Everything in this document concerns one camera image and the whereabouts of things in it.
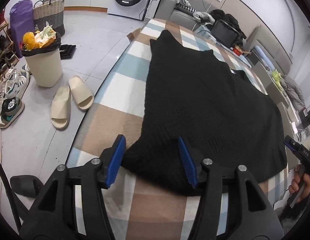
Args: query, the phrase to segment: yellow spiky object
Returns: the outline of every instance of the yellow spiky object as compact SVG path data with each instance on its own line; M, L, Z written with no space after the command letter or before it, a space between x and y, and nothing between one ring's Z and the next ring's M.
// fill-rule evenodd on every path
M27 50L34 49L36 47L34 33L32 32L25 33L23 36L23 43Z

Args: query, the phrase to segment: woven basket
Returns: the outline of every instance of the woven basket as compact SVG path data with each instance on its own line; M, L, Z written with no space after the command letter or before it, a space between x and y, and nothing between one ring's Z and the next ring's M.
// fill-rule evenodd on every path
M38 2L42 2L42 4L35 7ZM65 34L64 5L65 0L37 1L33 8L35 28L37 27L39 31L42 31L48 22L54 31L63 36Z

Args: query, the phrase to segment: checkered bedsheet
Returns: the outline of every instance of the checkered bedsheet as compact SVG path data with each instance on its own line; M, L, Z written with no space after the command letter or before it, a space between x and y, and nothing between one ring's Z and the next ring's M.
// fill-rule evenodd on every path
M149 41L158 38L164 29L169 30L184 47L212 49L217 59L226 62L231 70L245 71L256 89L266 94L250 67L230 52L181 26L152 19L127 47L99 88L94 104L76 134L67 167L80 166L99 157L105 148L111 147L118 134L126 137L127 148L139 138L146 77L151 60ZM286 168L260 184L271 204L284 195L287 174ZM174 195L122 167L115 183L102 192L116 240L187 239L199 204L199 197ZM75 205L78 230L85 234L80 186L75 188ZM227 209L228 194L223 194L218 234L225 232Z

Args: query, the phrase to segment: trash can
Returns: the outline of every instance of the trash can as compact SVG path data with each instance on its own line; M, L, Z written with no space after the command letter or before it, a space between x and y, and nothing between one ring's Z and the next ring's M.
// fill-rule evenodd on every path
M22 50L22 55L30 68L37 85L53 87L61 77L62 62L59 53L61 36L56 33L56 40L46 48Z

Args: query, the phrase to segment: white curtain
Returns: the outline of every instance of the white curtain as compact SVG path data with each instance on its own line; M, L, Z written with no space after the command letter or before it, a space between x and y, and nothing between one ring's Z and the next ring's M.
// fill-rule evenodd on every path
M303 92L307 110L310 110L310 36L307 37L297 55L288 74L295 80Z

